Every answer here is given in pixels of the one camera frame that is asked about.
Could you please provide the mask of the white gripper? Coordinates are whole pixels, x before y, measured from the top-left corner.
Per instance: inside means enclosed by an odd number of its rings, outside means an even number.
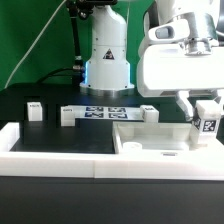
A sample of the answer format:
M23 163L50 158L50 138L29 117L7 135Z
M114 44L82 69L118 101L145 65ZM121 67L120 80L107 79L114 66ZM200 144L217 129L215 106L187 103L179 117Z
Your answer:
M187 56L179 44L149 46L137 65L137 89L143 97L178 91L176 103L187 121L194 116L188 91L215 90L224 115L224 47L214 47L211 55Z

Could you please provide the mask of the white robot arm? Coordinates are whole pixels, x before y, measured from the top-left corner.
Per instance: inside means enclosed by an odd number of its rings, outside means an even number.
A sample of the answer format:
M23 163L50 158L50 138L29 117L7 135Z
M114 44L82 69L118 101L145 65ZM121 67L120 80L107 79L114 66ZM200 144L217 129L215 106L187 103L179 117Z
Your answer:
M194 117L188 98L224 96L224 0L154 0L146 10L139 46L136 83L126 60L126 21L108 1L93 5L92 55L81 90L115 95L137 89L144 97L174 96L187 120Z

